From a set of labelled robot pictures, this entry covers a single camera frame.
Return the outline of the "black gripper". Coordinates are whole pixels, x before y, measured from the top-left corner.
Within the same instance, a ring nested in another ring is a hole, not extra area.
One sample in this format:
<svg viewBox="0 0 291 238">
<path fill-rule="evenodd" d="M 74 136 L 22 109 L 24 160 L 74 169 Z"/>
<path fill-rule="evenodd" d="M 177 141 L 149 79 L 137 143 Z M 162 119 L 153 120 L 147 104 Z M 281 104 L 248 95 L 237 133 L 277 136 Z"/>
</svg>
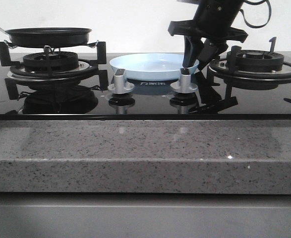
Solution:
<svg viewBox="0 0 291 238">
<path fill-rule="evenodd" d="M 192 67 L 198 59 L 198 69 L 228 49 L 227 40 L 244 42 L 248 34 L 232 27 L 242 7 L 242 0 L 187 0 L 198 6 L 192 20 L 170 22 L 171 36 L 184 36 L 183 68 Z"/>
</svg>

